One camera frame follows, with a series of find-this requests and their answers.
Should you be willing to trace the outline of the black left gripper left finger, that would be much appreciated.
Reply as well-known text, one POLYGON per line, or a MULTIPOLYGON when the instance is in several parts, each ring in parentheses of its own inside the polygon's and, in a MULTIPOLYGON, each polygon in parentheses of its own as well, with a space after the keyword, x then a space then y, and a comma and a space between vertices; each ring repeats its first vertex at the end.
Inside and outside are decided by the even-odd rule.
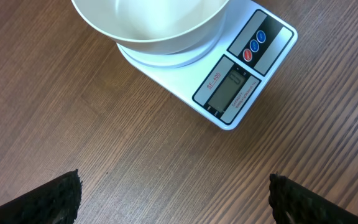
POLYGON ((0 206, 0 223, 74 223, 81 203, 82 181, 78 170, 0 206))

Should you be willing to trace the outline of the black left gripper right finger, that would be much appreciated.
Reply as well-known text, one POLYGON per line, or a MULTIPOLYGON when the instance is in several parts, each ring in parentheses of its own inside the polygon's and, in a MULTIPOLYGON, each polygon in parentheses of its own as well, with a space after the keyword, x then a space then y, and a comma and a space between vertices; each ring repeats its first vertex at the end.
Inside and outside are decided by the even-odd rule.
POLYGON ((269 176, 269 205, 278 224, 358 224, 358 216, 284 175, 269 176))

